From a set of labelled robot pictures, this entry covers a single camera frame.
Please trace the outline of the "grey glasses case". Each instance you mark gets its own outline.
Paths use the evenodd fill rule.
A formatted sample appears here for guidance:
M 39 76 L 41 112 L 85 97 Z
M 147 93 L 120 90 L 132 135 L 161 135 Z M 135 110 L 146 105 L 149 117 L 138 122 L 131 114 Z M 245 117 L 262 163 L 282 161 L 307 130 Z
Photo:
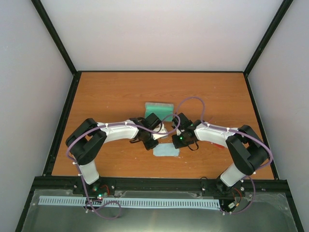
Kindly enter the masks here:
M 146 102 L 145 103 L 145 116 L 148 117 L 151 113 L 154 113 L 160 120 L 171 122 L 174 111 L 174 104 L 171 103 L 158 103 L 158 102 Z

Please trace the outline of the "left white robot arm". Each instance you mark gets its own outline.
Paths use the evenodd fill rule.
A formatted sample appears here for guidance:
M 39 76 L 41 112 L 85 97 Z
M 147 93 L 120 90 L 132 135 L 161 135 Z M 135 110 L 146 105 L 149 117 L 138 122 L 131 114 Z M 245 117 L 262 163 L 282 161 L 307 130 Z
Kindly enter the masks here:
M 146 118 L 130 118 L 116 123 L 99 123 L 88 118 L 66 139 L 65 144 L 84 178 L 84 190 L 93 195 L 100 190 L 95 158 L 103 144 L 129 139 L 131 143 L 143 142 L 146 150 L 150 150 L 158 145 L 159 133 L 164 131 L 163 122 L 154 113 Z

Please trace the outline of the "red sunglasses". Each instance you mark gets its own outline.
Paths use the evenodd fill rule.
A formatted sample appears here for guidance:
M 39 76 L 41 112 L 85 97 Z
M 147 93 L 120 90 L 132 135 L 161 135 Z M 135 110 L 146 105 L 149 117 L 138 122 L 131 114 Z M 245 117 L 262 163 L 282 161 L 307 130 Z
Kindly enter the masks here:
M 213 121 L 213 118 L 214 118 L 214 116 L 211 116 L 211 117 L 209 118 L 208 122 L 211 123 L 211 122 Z M 225 147 L 222 146 L 222 145 L 220 145 L 220 144 L 215 144 L 215 143 L 213 143 L 213 145 L 217 146 L 217 147 L 218 147 L 219 149 L 221 149 L 221 150 L 225 149 Z

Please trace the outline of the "light blue cleaning cloth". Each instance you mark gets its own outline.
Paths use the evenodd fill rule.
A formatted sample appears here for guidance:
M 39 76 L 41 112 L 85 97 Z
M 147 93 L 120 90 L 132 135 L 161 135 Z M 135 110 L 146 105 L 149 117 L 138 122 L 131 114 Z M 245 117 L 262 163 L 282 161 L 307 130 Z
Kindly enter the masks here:
M 156 157 L 178 157 L 180 149 L 175 148 L 173 143 L 158 144 L 153 149 L 153 155 Z

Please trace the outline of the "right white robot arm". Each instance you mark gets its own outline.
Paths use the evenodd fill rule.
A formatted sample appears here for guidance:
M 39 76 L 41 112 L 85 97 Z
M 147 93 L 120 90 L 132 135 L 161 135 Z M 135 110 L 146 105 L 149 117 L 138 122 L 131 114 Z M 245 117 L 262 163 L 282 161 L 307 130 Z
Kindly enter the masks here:
M 233 163 L 223 171 L 214 184 L 217 191 L 226 194 L 240 180 L 256 172 L 269 158 L 269 149 L 248 125 L 225 128 L 201 120 L 192 122 L 183 113 L 172 120 L 176 128 L 172 142 L 176 149 L 190 147 L 198 142 L 210 142 L 228 149 Z

